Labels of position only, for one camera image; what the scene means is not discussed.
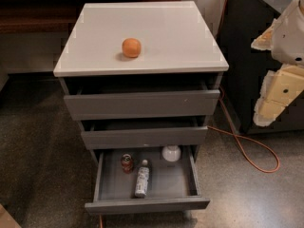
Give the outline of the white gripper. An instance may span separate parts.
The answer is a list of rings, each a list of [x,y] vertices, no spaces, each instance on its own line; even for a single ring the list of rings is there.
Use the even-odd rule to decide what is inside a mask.
[[[253,49],[272,50],[273,58],[283,63],[263,79],[253,117],[257,126],[269,126],[304,91],[303,3],[293,0],[251,44]]]

